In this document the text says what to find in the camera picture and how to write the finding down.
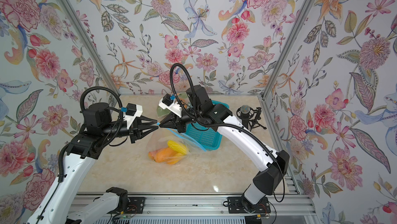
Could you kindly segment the yellow mango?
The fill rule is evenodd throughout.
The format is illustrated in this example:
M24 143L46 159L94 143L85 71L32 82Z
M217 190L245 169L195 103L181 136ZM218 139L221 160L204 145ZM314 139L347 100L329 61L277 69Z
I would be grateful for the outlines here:
M182 153L184 155L188 155L190 153L188 147L181 142L169 140L167 145L170 149L177 153Z

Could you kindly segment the orange mango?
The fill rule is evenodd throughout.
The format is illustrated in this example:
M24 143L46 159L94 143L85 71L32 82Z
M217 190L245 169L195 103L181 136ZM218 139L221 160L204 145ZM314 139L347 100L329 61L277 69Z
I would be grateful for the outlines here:
M167 162L168 165L175 165L179 161L181 161L183 158L185 158L186 155L182 153L176 153L172 158L170 158Z
M154 155L154 160L156 163L168 163L174 159L177 152L172 150L171 148L163 148L156 152Z

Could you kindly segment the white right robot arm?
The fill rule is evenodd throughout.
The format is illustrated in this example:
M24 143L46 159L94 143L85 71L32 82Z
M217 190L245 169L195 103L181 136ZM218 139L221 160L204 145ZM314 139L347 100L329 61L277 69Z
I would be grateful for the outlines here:
M251 211L268 195L274 194L280 184L284 184L289 154L277 151L260 141L244 127L239 119L223 104L214 104L206 90L196 85L187 91L190 108L185 108L177 95L166 94L158 106L170 111L161 122L161 128L185 133L187 126L197 123L212 129L236 145L259 170L252 183L241 196L241 203Z

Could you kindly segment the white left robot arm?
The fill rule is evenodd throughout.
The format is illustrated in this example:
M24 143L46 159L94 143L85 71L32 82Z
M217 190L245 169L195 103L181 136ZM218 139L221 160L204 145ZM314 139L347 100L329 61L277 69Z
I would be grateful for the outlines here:
M157 120L142 115L140 105L128 104L114 109L118 119L113 121L111 107L96 103L83 107L84 124L59 155L59 174L53 182L29 224L93 224L107 213L120 214L130 207L128 192L112 187L83 209L69 213L75 196L89 170L99 159L103 149L114 138L126 137L135 143L158 129Z

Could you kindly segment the red mango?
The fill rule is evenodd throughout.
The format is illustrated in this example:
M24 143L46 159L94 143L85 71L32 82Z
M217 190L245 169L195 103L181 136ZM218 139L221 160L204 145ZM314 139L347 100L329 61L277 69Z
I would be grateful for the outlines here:
M155 155L157 154L157 152L158 152L158 150L148 152L149 159L154 161L155 160Z

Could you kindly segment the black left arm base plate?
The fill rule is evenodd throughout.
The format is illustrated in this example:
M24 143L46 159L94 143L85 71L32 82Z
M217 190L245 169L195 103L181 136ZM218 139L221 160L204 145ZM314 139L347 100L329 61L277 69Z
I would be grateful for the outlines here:
M145 197L128 197L126 206L117 207L115 210L108 212L108 214L142 214L144 212Z

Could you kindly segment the clear zip-top bag green print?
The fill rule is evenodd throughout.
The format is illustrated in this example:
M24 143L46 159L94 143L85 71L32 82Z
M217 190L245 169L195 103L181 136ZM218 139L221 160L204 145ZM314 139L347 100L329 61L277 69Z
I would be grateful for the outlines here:
M166 94L163 98L159 101L159 108L162 110L169 110L171 113L176 114L178 117L182 118L186 116L187 113L183 108L188 109L189 98L186 93L180 93L177 97L173 94Z

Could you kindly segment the orange mango front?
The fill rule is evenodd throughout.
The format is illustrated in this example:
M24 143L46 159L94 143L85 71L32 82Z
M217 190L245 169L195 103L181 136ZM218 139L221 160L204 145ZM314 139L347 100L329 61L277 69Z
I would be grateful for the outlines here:
M171 148L163 148L156 152L154 155L154 160L156 163L168 163L174 159L177 152L172 150Z

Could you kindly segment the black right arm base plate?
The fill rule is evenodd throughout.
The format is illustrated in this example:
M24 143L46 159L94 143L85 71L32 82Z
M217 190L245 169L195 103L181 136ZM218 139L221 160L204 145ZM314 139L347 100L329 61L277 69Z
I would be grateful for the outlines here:
M267 197L263 197L257 204L251 204L243 197L227 197L223 206L228 208L229 214L270 214L271 208Z

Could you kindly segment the clear zip-top bag blue zipper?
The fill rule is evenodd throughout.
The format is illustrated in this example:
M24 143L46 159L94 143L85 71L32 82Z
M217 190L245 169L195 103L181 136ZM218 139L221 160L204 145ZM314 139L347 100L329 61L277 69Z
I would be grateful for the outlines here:
M181 160L199 155L207 150L195 139L185 133L178 133L172 129L161 128L156 124L157 130L152 132L147 145L146 153L150 160L159 164L175 165Z

